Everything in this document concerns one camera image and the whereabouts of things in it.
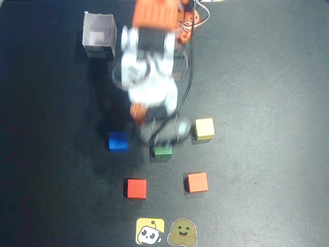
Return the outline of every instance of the sticker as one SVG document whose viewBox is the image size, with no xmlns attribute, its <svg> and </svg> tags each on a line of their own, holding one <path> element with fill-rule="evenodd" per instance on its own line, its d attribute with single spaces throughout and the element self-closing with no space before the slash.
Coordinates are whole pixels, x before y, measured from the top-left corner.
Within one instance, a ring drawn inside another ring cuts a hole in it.
<svg viewBox="0 0 329 247">
<path fill-rule="evenodd" d="M 196 246 L 197 237 L 195 224 L 188 219 L 176 220 L 170 228 L 167 241 L 173 246 Z"/>
<path fill-rule="evenodd" d="M 160 243 L 164 232 L 163 219 L 140 218 L 136 222 L 136 243 L 142 245 Z"/>
</svg>

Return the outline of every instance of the red cube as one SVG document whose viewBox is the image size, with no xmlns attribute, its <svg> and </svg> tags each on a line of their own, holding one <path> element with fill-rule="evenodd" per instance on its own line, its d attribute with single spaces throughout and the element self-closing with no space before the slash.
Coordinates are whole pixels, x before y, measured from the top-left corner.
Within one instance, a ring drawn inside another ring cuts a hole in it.
<svg viewBox="0 0 329 247">
<path fill-rule="evenodd" d="M 146 199 L 147 181 L 144 179 L 128 179 L 127 197 Z"/>
<path fill-rule="evenodd" d="M 190 193 L 208 190 L 207 174 L 205 172 L 189 174 L 188 182 Z"/>
</svg>

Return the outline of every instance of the colored block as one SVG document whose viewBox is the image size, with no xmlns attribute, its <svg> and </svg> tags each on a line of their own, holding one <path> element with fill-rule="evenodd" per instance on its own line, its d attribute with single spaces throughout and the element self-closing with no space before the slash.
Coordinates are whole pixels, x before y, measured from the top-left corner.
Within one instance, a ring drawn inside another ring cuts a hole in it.
<svg viewBox="0 0 329 247">
<path fill-rule="evenodd" d="M 195 138 L 197 140 L 209 140 L 215 136 L 214 122 L 212 118 L 197 119 L 195 121 Z"/>
<path fill-rule="evenodd" d="M 201 192 L 208 190 L 207 174 L 194 173 L 188 175 L 189 192 Z"/>
<path fill-rule="evenodd" d="M 164 158 L 164 157 L 171 157 L 173 154 L 173 148 L 172 147 L 158 147 L 154 148 L 154 156 L 156 158 Z"/>
<path fill-rule="evenodd" d="M 126 132 L 111 132 L 108 137 L 108 148 L 111 152 L 128 151 L 128 134 Z"/>
<path fill-rule="evenodd" d="M 127 197 L 132 199 L 146 199 L 147 181 L 144 179 L 128 179 Z"/>
</svg>

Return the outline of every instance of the smiling face sticker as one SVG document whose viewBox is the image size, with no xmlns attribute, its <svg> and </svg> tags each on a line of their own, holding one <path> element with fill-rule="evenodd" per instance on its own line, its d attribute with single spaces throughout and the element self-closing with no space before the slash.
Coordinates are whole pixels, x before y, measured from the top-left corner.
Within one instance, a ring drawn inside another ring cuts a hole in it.
<svg viewBox="0 0 329 247">
<path fill-rule="evenodd" d="M 197 238 L 195 224 L 188 219 L 176 220 L 170 228 L 168 243 L 174 246 L 196 246 Z"/>
</svg>

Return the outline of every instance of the wire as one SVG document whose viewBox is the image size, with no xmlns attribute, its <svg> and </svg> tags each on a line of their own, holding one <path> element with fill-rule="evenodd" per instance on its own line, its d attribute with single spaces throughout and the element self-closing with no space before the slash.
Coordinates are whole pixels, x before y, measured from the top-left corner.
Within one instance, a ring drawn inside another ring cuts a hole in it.
<svg viewBox="0 0 329 247">
<path fill-rule="evenodd" d="M 202 21 L 200 21 L 198 24 L 195 24 L 195 25 L 194 25 L 194 28 L 203 25 L 203 24 L 206 23 L 206 22 L 209 20 L 209 18 L 210 18 L 210 11 L 209 11 L 209 9 L 208 9 L 205 5 L 203 5 L 199 0 L 195 0 L 195 1 L 196 1 L 196 3 L 197 3 L 200 7 L 202 7 L 204 10 L 206 10 L 208 16 L 207 16 L 206 18 L 204 18 Z M 183 23 L 179 23 L 179 25 L 180 25 L 185 31 L 191 31 L 191 26 L 186 26 L 186 25 L 184 25 Z"/>
<path fill-rule="evenodd" d="M 189 65 L 190 65 L 190 78 L 189 78 L 189 84 L 186 88 L 186 91 L 180 101 L 180 105 L 176 108 L 176 110 L 174 111 L 174 113 L 170 116 L 168 116 L 164 121 L 163 123 L 161 124 L 161 126 L 153 133 L 153 135 L 151 136 L 150 138 L 150 141 L 149 141 L 149 145 L 153 146 L 155 145 L 154 143 L 154 140 L 156 138 L 156 136 L 159 134 L 159 132 L 167 125 L 167 123 L 173 119 L 174 117 L 176 117 L 176 115 L 178 114 L 180 108 L 183 106 L 188 94 L 189 94 L 189 91 L 191 89 L 191 86 L 192 86 L 192 82 L 193 82 L 193 33 L 194 33 L 194 10 L 193 10 L 193 18 L 192 18 L 192 30 L 191 30 L 191 40 L 190 40 L 190 62 L 189 62 Z"/>
</svg>

